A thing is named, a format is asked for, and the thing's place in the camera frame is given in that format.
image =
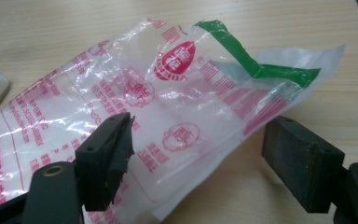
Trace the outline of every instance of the crumpled plastic packaging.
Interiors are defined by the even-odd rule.
[[[138,20],[0,109],[0,203],[33,172],[72,161],[109,116],[130,111],[135,155],[106,212],[87,223],[165,218],[249,134],[330,77],[344,47],[265,49],[253,60],[220,21]]]

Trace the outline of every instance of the red logo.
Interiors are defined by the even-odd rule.
[[[148,105],[155,96],[152,84],[138,76],[132,67],[123,71],[130,79],[124,86],[124,99],[128,105],[143,107]]]
[[[98,45],[89,49],[89,53],[94,56],[103,56],[107,51],[113,47],[113,43],[110,40],[104,40]]]
[[[191,65],[196,53],[194,42],[186,41],[166,54],[160,53],[154,72],[161,80],[186,80],[183,75],[185,70]]]
[[[169,151],[191,147],[200,137],[200,128],[192,123],[181,123],[164,133],[162,145]]]

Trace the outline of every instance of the light wooden surface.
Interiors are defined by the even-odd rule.
[[[0,72],[6,103],[78,53],[137,18],[190,25],[218,19],[251,55],[268,47],[327,49],[346,44],[336,74],[285,115],[358,161],[358,6],[329,1],[0,0]],[[236,149],[164,223],[332,223],[309,215],[260,156],[263,130]]]

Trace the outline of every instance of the plastic bag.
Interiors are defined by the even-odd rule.
[[[343,47],[266,49],[253,60],[220,21],[139,20],[0,110],[0,203],[74,151],[101,122],[136,117],[135,155],[105,213],[88,223],[162,220],[246,137],[332,75]]]

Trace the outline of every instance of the green strip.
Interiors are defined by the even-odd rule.
[[[246,52],[221,21],[200,21],[195,26],[209,32],[242,65],[253,78],[285,78],[306,88],[318,76],[321,69],[302,69],[272,64],[260,64]]]

